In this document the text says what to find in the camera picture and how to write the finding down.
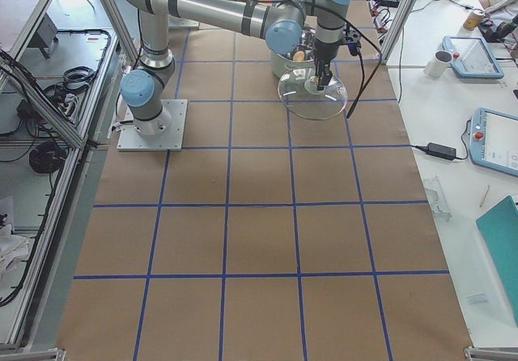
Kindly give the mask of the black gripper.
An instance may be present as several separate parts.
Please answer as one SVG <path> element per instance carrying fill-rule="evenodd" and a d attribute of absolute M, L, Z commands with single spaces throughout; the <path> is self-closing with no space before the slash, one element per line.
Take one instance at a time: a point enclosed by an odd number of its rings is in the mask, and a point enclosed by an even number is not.
<path fill-rule="evenodd" d="M 331 79 L 330 62 L 338 55 L 338 42 L 325 43 L 319 39 L 313 41 L 315 59 L 315 84 L 318 88 L 327 87 Z"/>

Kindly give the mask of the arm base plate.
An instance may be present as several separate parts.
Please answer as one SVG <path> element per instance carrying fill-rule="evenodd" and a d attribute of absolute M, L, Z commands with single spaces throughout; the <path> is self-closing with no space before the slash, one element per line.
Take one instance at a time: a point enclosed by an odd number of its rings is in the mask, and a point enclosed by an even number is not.
<path fill-rule="evenodd" d="M 129 124 L 121 127 L 119 151 L 180 151 L 185 130 L 187 100 L 161 100 L 161 114 L 152 121 L 134 120 L 127 109 Z"/>
<path fill-rule="evenodd" d="M 168 16 L 169 29 L 199 29 L 200 23 L 191 19 Z"/>

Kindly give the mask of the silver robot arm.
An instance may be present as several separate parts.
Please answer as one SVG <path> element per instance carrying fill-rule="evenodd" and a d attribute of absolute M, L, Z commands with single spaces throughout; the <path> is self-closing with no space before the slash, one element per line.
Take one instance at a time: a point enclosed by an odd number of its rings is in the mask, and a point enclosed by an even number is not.
<path fill-rule="evenodd" d="M 347 103 L 343 82 L 333 75 L 331 62 L 345 43 L 344 27 L 351 0 L 126 0 L 142 12 L 146 66 L 165 67 L 168 17 L 191 19 L 265 41 L 275 57 L 295 53 L 308 16 L 316 19 L 311 64 L 284 70 L 278 97 L 298 117 L 323 121 L 340 115 Z"/>

